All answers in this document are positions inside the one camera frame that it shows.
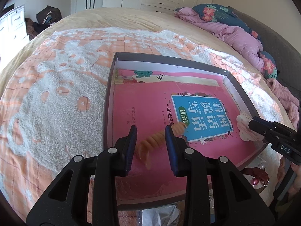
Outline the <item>right hand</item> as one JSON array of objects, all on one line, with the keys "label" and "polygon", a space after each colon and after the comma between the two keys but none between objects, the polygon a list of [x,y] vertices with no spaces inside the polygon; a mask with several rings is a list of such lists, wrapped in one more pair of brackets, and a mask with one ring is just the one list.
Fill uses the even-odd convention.
[{"label": "right hand", "polygon": [[295,195],[301,188],[301,166],[294,163],[291,164],[292,170],[296,173],[296,178],[290,188],[290,194]]}]

